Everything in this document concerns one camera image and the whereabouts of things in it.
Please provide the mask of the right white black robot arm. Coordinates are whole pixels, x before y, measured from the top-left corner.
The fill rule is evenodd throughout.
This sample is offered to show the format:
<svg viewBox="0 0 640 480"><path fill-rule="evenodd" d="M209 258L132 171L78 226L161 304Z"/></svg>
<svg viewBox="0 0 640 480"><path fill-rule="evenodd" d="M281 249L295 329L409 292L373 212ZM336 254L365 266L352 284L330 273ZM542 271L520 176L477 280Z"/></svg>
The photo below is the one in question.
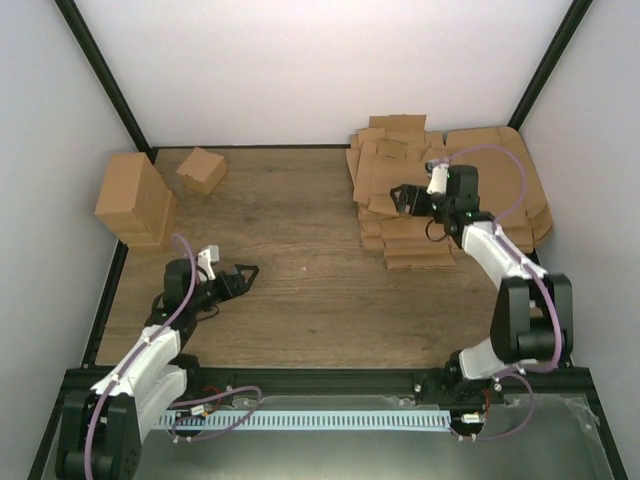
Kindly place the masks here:
<svg viewBox="0 0 640 480"><path fill-rule="evenodd" d="M469 404L480 389L506 376L549 373L573 345L572 285L527 257L482 210L479 174L444 161L426 166L426 186L402 184L390 191L400 213L426 217L482 268L497 289L488 337L453 353L414 386L419 403Z"/></svg>

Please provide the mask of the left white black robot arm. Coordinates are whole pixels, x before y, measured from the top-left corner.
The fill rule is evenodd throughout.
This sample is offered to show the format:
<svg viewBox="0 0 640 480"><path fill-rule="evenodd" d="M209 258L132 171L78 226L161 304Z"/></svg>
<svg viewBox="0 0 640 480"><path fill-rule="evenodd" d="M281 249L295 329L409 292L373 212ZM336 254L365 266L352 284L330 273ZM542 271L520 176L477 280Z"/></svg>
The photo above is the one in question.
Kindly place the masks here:
<svg viewBox="0 0 640 480"><path fill-rule="evenodd" d="M170 261L139 339L87 390L63 403L55 475L59 479L131 479L142 444L169 406L196 402L204 392L198 360L182 350L202 313L249 292L258 267L236 264L215 272L204 254Z"/></svg>

